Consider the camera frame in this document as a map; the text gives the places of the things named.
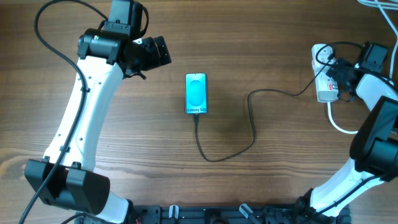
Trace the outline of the smartphone with teal screen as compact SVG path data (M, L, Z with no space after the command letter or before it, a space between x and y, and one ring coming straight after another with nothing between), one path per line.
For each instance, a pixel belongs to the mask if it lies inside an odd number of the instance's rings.
M205 73L188 73L185 75L185 112L186 114L207 113Z

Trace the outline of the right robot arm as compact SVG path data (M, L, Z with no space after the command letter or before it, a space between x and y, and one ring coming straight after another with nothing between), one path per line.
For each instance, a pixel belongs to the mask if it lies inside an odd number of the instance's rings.
M299 197L292 209L298 223L331 223L342 209L368 189L397 177L397 89L381 70L387 47L365 42L355 65L335 62L333 79L354 90L370 110L355 134L344 166L323 185Z

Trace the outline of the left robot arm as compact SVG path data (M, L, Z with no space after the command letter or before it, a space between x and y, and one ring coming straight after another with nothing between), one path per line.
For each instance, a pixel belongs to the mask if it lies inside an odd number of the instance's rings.
M99 27L78 39L75 83L60 127L43 158L25 167L34 200L74 210L85 221L142 222L132 201L114 194L109 179L94 168L101 128L121 81L171 62L164 38L146 36L148 24L141 3L113 1Z

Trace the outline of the white power strip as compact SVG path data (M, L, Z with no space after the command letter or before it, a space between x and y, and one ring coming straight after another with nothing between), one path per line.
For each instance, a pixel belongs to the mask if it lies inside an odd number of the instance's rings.
M334 79L328 77L326 72L329 66L323 68L323 65L315 60L318 51L325 44L315 44L312 47L312 68L314 71L317 101L319 103L334 102L338 99L338 84Z

